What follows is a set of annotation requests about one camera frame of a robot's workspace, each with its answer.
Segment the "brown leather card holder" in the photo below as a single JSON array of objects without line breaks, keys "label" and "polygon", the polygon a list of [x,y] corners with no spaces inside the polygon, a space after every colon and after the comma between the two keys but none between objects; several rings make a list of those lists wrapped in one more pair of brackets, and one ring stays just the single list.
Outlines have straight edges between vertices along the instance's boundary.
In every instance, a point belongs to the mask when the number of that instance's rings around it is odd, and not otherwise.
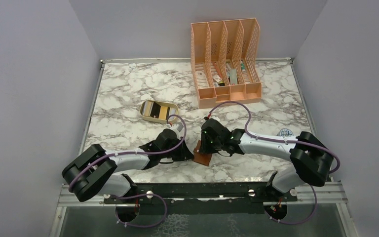
[{"label": "brown leather card holder", "polygon": [[196,147],[193,150],[193,161],[204,166],[209,166],[212,154],[202,154],[199,150],[201,148],[201,140],[198,140]]}]

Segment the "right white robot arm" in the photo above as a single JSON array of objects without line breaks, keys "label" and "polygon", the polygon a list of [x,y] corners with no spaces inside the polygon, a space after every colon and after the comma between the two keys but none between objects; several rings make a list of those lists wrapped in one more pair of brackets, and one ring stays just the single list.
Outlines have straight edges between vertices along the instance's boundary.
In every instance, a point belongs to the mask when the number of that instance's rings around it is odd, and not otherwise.
[{"label": "right white robot arm", "polygon": [[261,137],[244,129],[230,131],[213,118],[208,118],[201,126],[199,152],[203,155],[225,151],[230,156],[258,154],[292,163],[287,169],[274,172],[267,182],[265,195],[272,201],[302,184],[324,186],[335,159],[325,149],[314,135],[305,131],[289,140],[287,137]]}]

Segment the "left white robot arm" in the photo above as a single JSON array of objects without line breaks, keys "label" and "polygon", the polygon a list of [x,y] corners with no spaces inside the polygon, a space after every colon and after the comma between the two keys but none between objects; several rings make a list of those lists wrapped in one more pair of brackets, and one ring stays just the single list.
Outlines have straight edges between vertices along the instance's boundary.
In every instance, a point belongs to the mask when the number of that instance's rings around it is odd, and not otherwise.
[{"label": "left white robot arm", "polygon": [[173,162],[191,160],[194,155],[183,137],[171,128],[164,129],[155,140],[134,150],[107,153],[100,144],[93,144],[69,163],[61,175],[80,202],[98,194],[115,195],[122,202],[131,202],[137,193],[132,179],[116,172],[147,170],[161,163],[164,158]]}]

